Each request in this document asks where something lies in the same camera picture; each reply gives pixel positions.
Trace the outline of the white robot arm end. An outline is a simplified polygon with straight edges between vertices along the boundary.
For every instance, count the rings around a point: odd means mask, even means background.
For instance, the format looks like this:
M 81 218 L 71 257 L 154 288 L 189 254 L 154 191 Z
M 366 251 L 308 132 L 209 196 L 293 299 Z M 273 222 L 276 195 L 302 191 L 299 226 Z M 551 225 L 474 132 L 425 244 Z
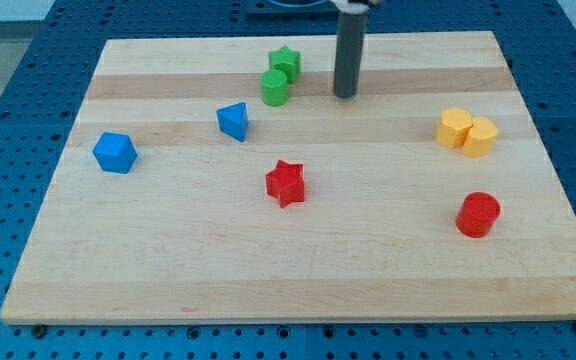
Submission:
M 330 0 L 330 2 L 342 13 L 361 15 L 380 6 L 383 0 Z

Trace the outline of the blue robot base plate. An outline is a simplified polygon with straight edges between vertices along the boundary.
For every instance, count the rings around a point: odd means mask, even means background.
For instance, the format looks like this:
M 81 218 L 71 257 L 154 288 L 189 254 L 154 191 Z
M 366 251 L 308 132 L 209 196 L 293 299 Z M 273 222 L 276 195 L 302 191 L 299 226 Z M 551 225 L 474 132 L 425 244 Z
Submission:
M 329 0 L 245 0 L 247 18 L 309 17 L 336 15 L 337 8 Z

